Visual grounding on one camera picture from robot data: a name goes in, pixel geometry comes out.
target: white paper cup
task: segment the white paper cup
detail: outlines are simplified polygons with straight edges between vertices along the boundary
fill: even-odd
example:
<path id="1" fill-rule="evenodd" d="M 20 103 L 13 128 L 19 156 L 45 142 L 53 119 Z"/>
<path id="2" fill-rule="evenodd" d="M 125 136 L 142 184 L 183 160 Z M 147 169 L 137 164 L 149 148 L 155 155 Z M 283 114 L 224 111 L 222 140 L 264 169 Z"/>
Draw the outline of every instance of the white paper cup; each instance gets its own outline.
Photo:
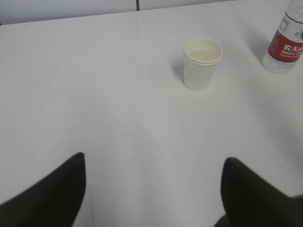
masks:
<path id="1" fill-rule="evenodd" d="M 222 56 L 221 45 L 208 38 L 194 38 L 184 45 L 184 85 L 191 91 L 204 91 Z"/>

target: table surface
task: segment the table surface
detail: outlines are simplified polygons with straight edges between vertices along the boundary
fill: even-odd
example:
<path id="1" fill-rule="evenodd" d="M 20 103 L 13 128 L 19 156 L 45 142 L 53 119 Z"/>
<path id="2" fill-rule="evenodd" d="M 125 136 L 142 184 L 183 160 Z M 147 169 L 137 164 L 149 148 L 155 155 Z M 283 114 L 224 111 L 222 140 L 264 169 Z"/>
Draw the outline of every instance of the table surface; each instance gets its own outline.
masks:
<path id="1" fill-rule="evenodd" d="M 283 0 L 237 0 L 0 26 L 0 202 L 82 151 L 76 225 L 211 227 L 238 157 L 303 193 L 303 64 L 259 63 Z M 210 88 L 187 90 L 182 47 L 223 46 Z"/>

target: red label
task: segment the red label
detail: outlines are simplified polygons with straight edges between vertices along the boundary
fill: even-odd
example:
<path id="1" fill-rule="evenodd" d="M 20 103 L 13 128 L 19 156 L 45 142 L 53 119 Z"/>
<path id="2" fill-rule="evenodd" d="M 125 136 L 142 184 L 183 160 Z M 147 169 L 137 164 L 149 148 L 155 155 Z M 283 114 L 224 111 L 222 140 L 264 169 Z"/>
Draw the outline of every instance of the red label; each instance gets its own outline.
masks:
<path id="1" fill-rule="evenodd" d="M 279 31 L 276 32 L 268 53 L 275 59 L 283 62 L 297 61 L 303 52 L 303 43 L 287 39 Z"/>

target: cup rim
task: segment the cup rim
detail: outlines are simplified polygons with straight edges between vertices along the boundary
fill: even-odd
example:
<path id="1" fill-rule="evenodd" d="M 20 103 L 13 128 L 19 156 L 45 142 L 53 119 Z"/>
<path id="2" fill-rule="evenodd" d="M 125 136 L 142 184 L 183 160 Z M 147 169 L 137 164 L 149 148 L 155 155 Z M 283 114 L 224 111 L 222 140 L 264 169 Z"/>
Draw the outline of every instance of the cup rim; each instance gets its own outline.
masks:
<path id="1" fill-rule="evenodd" d="M 212 42 L 218 44 L 219 47 L 221 48 L 221 55 L 220 55 L 215 61 L 198 61 L 198 60 L 194 60 L 194 59 L 190 58 L 190 57 L 188 56 L 188 54 L 185 52 L 185 46 L 186 46 L 186 44 L 188 44 L 189 42 L 191 42 L 191 41 L 193 41 L 193 40 L 196 40 L 196 39 L 210 40 L 210 41 L 212 41 Z M 196 63 L 196 64 L 199 64 L 199 65 L 214 65 L 214 64 L 218 63 L 219 60 L 221 59 L 221 57 L 222 57 L 222 55 L 223 55 L 223 48 L 222 48 L 222 46 L 221 46 L 217 41 L 215 41 L 215 40 L 213 40 L 213 39 L 211 39 L 211 38 L 197 37 L 197 38 L 192 38 L 192 39 L 189 39 L 189 40 L 186 41 L 186 43 L 185 43 L 184 46 L 183 46 L 183 53 L 184 53 L 184 55 L 185 55 L 190 61 L 192 61 L 192 62 L 194 62 L 194 63 Z"/>

